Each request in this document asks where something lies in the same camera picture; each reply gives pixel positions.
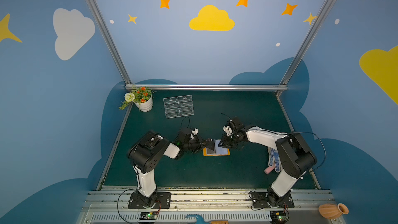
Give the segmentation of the silver credit card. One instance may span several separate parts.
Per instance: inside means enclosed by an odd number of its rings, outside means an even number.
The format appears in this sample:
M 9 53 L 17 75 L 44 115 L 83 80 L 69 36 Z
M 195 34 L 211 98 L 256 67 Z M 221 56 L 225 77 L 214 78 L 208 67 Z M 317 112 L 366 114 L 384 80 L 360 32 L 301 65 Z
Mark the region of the silver credit card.
M 216 154 L 216 150 L 215 150 L 215 141 L 213 139 L 207 139 L 206 140 L 206 155 L 207 156 L 213 156 L 214 154 Z

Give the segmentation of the yellow leather card holder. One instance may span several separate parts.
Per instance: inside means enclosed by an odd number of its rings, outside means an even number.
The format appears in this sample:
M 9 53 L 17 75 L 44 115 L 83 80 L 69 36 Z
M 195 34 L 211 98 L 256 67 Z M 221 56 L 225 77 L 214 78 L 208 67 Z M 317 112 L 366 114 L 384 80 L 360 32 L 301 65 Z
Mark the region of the yellow leather card holder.
M 223 148 L 219 146 L 221 140 L 215 140 L 214 149 L 204 148 L 203 155 L 205 157 L 214 157 L 214 156 L 229 156 L 230 150 L 228 148 Z

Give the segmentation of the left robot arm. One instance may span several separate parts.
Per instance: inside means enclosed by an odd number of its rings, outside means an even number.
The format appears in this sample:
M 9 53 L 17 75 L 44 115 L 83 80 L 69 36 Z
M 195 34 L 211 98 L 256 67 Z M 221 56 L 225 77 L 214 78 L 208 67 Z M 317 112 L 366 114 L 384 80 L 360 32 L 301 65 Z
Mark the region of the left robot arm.
M 164 156 L 179 159 L 187 152 L 198 153 L 205 148 L 214 150 L 215 140 L 202 138 L 198 129 L 181 128 L 172 142 L 158 132 L 150 130 L 145 133 L 127 152 L 136 174 L 139 194 L 150 198 L 156 192 L 154 169 Z

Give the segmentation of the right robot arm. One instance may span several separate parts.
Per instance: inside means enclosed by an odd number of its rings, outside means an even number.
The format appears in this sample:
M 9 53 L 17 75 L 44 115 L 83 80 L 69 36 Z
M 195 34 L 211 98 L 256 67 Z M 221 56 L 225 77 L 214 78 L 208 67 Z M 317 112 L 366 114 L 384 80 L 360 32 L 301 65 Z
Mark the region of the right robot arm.
M 275 168 L 280 172 L 268 188 L 268 199 L 277 202 L 288 196 L 295 183 L 309 171 L 317 158 L 301 132 L 281 133 L 244 125 L 237 117 L 228 120 L 219 146 L 234 149 L 241 142 L 266 146 L 278 154 Z

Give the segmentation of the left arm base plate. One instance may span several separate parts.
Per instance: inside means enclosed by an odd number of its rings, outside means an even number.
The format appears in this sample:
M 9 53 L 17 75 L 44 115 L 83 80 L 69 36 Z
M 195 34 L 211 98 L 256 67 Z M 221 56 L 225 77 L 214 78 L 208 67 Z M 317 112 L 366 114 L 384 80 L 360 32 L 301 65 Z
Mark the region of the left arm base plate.
M 145 197 L 139 192 L 130 196 L 128 209 L 169 209 L 171 204 L 171 193 L 155 191 L 150 197 Z

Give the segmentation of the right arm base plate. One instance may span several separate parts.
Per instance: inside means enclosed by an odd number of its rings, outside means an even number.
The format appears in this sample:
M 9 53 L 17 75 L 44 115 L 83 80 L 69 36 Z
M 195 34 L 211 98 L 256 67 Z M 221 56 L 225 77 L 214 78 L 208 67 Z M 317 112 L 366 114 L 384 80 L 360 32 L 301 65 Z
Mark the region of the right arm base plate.
M 249 198 L 252 201 L 251 208 L 265 209 L 265 208 L 294 208 L 293 199 L 290 193 L 283 197 L 279 197 L 276 193 L 266 191 L 250 191 Z

